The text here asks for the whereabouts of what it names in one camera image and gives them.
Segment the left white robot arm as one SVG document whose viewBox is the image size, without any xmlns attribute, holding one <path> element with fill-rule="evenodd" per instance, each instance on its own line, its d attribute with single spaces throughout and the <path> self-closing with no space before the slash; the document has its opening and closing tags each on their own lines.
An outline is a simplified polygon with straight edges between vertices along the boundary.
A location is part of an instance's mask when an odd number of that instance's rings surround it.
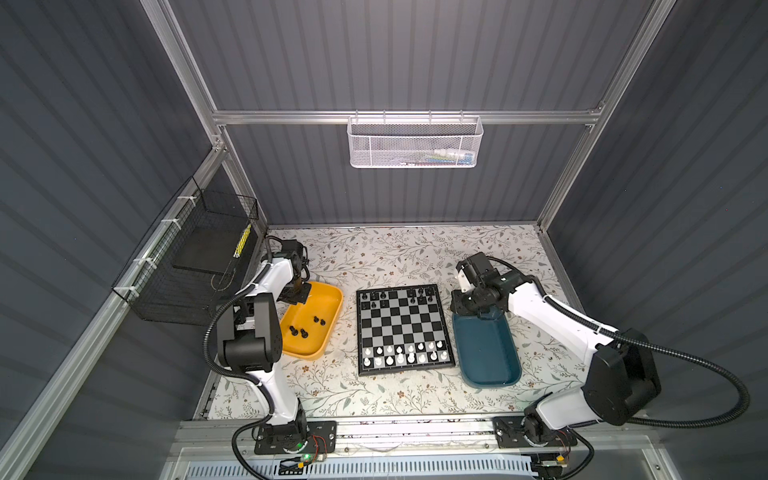
<svg viewBox="0 0 768 480">
<path fill-rule="evenodd" d="M 283 337 L 277 304 L 305 303 L 311 285 L 306 247 L 295 239 L 278 243 L 280 250 L 262 257 L 257 274 L 218 317 L 217 353 L 223 375 L 247 381 L 262 395 L 265 418 L 259 429 L 263 439 L 294 452 L 305 447 L 309 427 L 279 365 Z"/>
</svg>

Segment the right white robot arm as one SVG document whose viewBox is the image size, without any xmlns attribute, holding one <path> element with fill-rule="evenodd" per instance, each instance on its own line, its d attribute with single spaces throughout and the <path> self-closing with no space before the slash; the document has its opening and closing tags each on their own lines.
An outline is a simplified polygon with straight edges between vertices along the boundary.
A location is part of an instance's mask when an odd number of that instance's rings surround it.
<svg viewBox="0 0 768 480">
<path fill-rule="evenodd" d="M 524 410 L 521 429 L 529 444 L 543 447 L 577 424 L 621 426 L 661 393 L 652 352 L 632 343 L 646 336 L 597 322 L 547 294 L 537 277 L 513 266 L 501 272 L 492 260 L 480 252 L 457 263 L 460 288 L 452 292 L 451 310 L 470 316 L 492 309 L 510 312 L 558 341 L 587 368 L 582 385 L 546 394 Z"/>
</svg>

